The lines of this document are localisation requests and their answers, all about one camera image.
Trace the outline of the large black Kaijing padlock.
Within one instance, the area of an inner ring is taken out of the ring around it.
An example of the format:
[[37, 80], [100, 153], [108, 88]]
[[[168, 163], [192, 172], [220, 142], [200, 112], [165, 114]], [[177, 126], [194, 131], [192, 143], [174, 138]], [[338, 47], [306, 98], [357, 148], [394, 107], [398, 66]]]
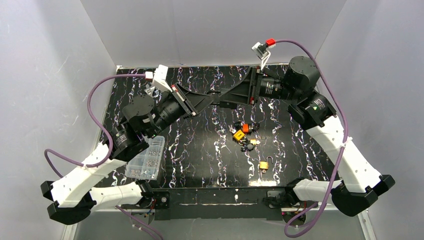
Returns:
[[220, 107], [220, 108], [231, 109], [231, 110], [237, 109], [238, 105], [236, 103], [232, 103], [232, 102], [222, 100], [222, 97], [221, 97], [222, 91], [221, 90], [209, 90], [209, 91], [206, 92], [206, 94], [213, 98], [213, 101], [210, 104], [211, 106], [217, 106], [217, 107]]

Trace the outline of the brass padlock with steel shackle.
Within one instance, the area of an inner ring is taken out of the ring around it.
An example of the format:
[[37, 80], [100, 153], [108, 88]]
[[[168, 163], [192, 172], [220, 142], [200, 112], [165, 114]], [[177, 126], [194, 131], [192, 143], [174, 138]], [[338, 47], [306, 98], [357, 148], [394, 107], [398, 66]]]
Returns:
[[273, 157], [272, 156], [267, 156], [265, 158], [265, 160], [261, 160], [259, 162], [259, 169], [263, 174], [265, 174], [269, 170], [270, 163], [273, 163]]

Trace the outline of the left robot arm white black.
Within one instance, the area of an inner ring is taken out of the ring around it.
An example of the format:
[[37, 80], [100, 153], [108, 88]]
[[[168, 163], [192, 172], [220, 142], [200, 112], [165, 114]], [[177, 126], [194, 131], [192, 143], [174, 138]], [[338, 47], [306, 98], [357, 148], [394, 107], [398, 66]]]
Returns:
[[218, 98], [217, 93], [196, 93], [178, 84], [163, 91], [160, 101], [147, 93], [135, 96], [123, 108], [120, 124], [105, 132], [106, 140], [85, 160], [58, 180], [41, 184], [42, 195], [51, 201], [49, 218], [73, 225], [97, 210], [150, 202], [154, 194], [144, 180], [113, 187], [97, 184], [148, 149], [148, 141], [176, 120], [198, 115]]

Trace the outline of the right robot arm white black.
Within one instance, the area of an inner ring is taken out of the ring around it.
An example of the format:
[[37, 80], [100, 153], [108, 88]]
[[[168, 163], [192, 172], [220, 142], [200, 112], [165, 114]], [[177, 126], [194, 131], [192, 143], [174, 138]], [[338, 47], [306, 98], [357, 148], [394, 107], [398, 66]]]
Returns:
[[221, 107], [253, 105], [259, 98], [288, 101], [288, 112], [333, 162], [339, 180], [312, 181], [297, 178], [285, 186], [277, 201], [296, 204], [328, 200], [343, 214], [353, 217], [374, 204], [394, 186], [389, 174], [373, 168], [342, 125], [341, 115], [315, 89], [321, 77], [317, 65], [307, 56], [293, 57], [283, 76], [250, 67], [241, 81], [218, 95]]

